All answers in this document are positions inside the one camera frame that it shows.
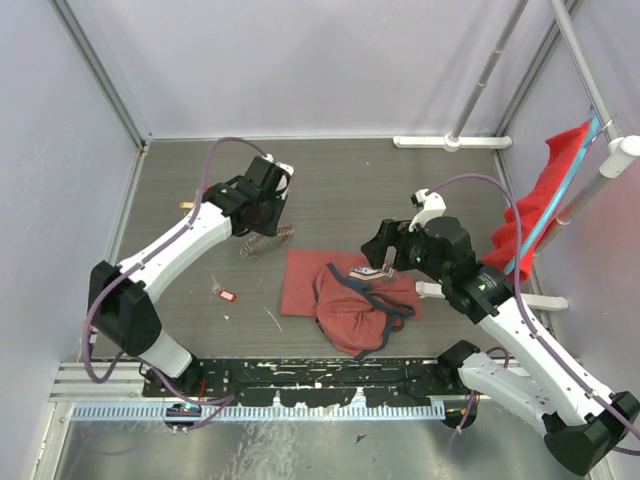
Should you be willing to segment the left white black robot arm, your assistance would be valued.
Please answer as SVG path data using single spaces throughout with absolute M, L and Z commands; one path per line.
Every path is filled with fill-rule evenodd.
M 155 368 L 176 395 L 194 393 L 203 377 L 200 362 L 166 331 L 155 304 L 216 245 L 250 232 L 275 236 L 293 175 L 292 166 L 257 156 L 244 174 L 204 189 L 191 211 L 146 248 L 117 265 L 97 264 L 90 275 L 90 326 Z

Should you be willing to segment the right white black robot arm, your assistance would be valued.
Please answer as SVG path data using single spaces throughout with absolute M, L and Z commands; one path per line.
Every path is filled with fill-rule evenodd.
M 438 359 L 444 390 L 488 395 L 531 425 L 551 455 L 579 476 L 638 431 L 638 399 L 587 372 L 535 318 L 514 284 L 477 260 L 457 219 L 438 217 L 422 226 L 385 219 L 361 251 L 378 269 L 389 248 L 396 250 L 397 270 L 417 270 L 436 281 L 449 305 L 497 340 L 528 374 L 515 374 L 460 341 Z

